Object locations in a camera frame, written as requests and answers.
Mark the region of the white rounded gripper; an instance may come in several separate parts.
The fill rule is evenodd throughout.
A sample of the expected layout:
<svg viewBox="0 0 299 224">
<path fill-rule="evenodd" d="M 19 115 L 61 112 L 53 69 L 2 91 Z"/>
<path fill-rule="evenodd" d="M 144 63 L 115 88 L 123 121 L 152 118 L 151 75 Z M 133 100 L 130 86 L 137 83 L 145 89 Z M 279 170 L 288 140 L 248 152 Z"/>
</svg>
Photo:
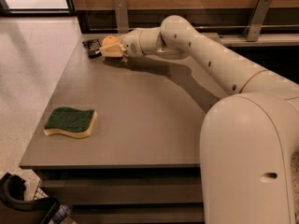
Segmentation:
<svg viewBox="0 0 299 224">
<path fill-rule="evenodd" d="M 121 43 L 100 48 L 101 54 L 106 58 L 137 58 L 143 56 L 140 45 L 141 30 L 133 30 L 121 36 Z"/>
</svg>

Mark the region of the black curved robot base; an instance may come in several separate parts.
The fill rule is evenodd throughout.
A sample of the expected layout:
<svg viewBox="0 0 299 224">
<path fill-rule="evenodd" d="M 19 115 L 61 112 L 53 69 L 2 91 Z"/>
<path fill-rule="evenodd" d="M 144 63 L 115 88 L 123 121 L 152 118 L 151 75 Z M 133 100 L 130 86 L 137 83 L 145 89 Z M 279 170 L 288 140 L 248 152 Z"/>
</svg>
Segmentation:
<svg viewBox="0 0 299 224">
<path fill-rule="evenodd" d="M 5 173 L 0 179 L 0 224 L 48 224 L 59 210 L 56 198 L 25 201 L 25 180 Z"/>
</svg>

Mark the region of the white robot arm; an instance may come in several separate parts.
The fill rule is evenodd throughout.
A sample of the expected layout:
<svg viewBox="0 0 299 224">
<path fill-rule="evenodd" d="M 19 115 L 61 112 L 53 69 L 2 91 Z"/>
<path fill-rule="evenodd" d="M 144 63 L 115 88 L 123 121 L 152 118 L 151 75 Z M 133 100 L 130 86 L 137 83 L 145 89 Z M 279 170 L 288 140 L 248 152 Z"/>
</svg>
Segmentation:
<svg viewBox="0 0 299 224">
<path fill-rule="evenodd" d="M 200 168 L 206 224 L 296 224 L 292 155 L 299 86 L 197 32 L 180 16 L 107 36 L 104 57 L 191 56 L 226 92 L 204 118 Z"/>
</svg>

